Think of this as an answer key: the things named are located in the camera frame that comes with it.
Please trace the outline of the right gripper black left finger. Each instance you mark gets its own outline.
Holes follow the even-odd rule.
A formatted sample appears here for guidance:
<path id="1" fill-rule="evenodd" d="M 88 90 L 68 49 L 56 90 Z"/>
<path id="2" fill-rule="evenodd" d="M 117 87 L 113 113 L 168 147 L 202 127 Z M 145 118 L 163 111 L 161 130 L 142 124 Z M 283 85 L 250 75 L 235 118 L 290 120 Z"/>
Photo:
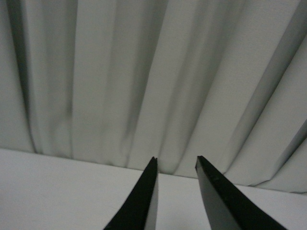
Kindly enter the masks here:
<path id="1" fill-rule="evenodd" d="M 152 157 L 106 230 L 154 230 L 158 211 L 158 160 Z"/>

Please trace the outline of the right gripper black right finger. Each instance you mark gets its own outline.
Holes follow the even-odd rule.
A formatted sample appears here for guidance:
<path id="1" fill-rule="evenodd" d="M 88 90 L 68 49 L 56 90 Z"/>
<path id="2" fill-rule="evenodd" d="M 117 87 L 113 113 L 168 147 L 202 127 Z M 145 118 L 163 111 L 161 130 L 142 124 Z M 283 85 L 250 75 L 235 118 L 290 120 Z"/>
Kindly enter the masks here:
<path id="1" fill-rule="evenodd" d="M 195 166 L 204 208 L 212 230 L 284 230 L 221 174 L 206 158 Z"/>

